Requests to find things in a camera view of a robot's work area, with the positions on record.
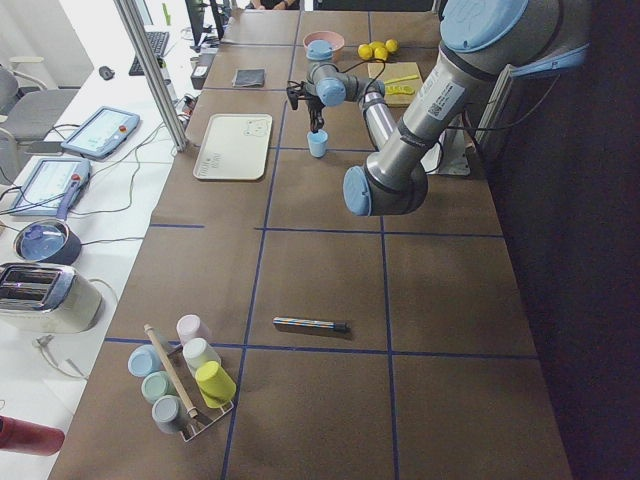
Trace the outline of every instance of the pink bowl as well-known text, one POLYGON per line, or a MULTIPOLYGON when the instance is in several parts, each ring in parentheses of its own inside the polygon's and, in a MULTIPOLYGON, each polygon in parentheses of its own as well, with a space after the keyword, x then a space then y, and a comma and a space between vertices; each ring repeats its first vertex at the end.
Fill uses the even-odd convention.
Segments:
POLYGON ((336 32, 324 31, 324 32, 312 32, 308 34, 302 40, 304 49, 309 48, 309 44, 314 40, 325 40, 331 44, 331 50, 333 52, 332 59, 336 62, 340 58, 340 53, 344 48, 344 37, 336 32))

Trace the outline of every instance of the white tray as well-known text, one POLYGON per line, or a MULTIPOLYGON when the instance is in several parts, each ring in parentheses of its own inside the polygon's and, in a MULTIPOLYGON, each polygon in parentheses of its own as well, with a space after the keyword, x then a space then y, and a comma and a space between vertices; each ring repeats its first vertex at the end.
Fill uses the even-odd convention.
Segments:
POLYGON ((264 174, 273 119, 217 114, 209 119, 193 175, 200 180, 257 180, 264 174))

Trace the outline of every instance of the yellow cup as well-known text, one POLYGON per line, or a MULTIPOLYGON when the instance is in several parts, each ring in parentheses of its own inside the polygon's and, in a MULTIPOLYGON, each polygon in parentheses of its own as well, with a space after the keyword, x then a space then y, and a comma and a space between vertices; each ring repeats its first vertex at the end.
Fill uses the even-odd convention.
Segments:
POLYGON ((220 408, 236 394, 236 384, 218 362, 210 361, 196 370, 196 383, 210 408, 220 408))

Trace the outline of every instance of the red cylinder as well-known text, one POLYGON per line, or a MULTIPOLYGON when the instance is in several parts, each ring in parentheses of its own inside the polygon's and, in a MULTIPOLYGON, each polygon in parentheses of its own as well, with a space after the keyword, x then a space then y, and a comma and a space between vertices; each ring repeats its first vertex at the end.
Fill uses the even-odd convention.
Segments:
POLYGON ((53 455, 62 447, 64 432, 58 428, 0 416, 0 450, 30 455, 53 455))

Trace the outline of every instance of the wooden stick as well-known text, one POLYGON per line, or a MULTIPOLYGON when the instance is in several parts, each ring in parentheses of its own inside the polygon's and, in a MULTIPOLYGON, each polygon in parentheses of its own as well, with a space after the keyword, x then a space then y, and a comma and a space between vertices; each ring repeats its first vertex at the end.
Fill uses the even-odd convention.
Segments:
POLYGON ((189 394, 185 390, 184 385, 182 385, 182 381, 173 368, 171 360, 169 359, 167 352, 165 352, 164 348, 162 347, 160 340, 158 340, 153 327, 149 324, 146 324, 144 326, 144 333, 147 334, 149 340, 151 340, 151 345, 153 345, 153 348, 156 349, 156 353, 158 354, 158 357, 160 357, 160 361, 162 362, 162 365, 164 365, 164 369, 167 371, 169 378, 173 382, 173 386, 176 387, 176 392, 178 392, 178 396, 187 409, 189 416, 191 418, 196 418, 198 416, 198 409, 189 398, 189 394))

